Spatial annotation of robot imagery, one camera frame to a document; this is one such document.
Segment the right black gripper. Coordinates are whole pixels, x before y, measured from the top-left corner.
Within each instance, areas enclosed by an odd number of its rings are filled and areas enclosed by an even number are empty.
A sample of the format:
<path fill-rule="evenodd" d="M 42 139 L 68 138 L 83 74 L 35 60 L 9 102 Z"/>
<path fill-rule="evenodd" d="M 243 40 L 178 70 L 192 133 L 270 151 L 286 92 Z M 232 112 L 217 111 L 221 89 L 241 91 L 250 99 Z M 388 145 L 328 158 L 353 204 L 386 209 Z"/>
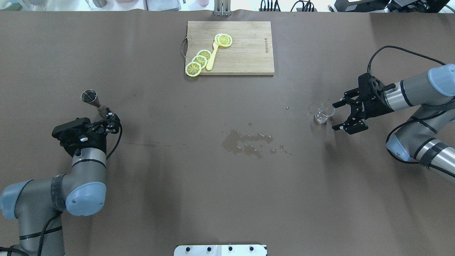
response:
<path fill-rule="evenodd" d="M 347 104 L 352 106 L 352 116 L 357 119 L 348 118 L 344 123 L 333 125 L 332 130 L 343 130 L 350 135 L 368 130 L 369 127 L 363 119 L 376 118 L 394 112 L 387 104 L 384 95 L 375 95 L 371 99 L 360 94 L 359 88 L 346 91 L 343 97 L 332 106 L 340 108 Z"/>

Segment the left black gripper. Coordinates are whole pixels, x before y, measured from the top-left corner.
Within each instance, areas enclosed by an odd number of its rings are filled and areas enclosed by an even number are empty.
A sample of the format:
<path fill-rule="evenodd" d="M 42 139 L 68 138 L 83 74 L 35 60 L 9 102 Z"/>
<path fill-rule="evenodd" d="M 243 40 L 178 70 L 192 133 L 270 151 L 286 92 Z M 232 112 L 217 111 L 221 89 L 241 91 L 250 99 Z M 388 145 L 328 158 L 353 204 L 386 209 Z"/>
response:
<path fill-rule="evenodd" d="M 96 148 L 107 154 L 107 134 L 117 134 L 121 131 L 121 122 L 118 115 L 105 109 L 105 121 L 82 121 L 76 127 L 76 150 Z"/>

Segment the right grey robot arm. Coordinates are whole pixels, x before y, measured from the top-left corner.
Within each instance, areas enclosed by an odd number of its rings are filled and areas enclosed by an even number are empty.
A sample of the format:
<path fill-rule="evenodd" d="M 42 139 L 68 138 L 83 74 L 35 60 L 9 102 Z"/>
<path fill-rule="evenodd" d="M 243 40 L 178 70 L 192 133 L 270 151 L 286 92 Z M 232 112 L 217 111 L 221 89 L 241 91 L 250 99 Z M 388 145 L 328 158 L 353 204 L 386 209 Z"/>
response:
<path fill-rule="evenodd" d="M 389 133 L 386 148 L 398 161 L 419 164 L 454 184 L 454 147 L 436 138 L 445 125 L 454 122 L 454 69 L 453 64 L 446 64 L 389 85 L 365 73 L 359 76 L 357 89 L 346 91 L 333 104 L 334 108 L 349 105 L 350 115 L 332 129 L 359 133 L 368 129 L 369 118 L 418 106 Z"/>

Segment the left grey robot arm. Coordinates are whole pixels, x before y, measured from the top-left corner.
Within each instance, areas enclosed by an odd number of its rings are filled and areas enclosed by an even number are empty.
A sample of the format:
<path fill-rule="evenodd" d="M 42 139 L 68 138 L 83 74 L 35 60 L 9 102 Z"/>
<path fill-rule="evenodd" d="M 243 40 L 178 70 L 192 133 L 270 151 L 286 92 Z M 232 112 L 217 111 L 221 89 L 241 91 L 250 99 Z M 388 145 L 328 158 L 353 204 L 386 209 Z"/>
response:
<path fill-rule="evenodd" d="M 19 243 L 2 247 L 2 256 L 64 256 L 61 215 L 77 217 L 99 212 L 107 186 L 107 135 L 122 135 L 120 118 L 102 107 L 101 119 L 77 118 L 56 126 L 52 137 L 73 159 L 70 173 L 28 180 L 7 186 L 1 194 L 1 211 L 18 220 Z"/>

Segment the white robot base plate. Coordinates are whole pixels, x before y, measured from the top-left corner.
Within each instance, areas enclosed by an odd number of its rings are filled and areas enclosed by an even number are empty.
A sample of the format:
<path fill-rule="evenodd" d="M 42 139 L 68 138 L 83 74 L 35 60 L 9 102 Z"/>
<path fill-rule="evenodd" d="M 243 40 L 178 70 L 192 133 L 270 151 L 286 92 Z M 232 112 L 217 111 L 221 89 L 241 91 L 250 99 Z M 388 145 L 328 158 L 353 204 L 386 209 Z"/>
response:
<path fill-rule="evenodd" d="M 174 256 L 267 256 L 266 245 L 182 245 L 174 250 Z"/>

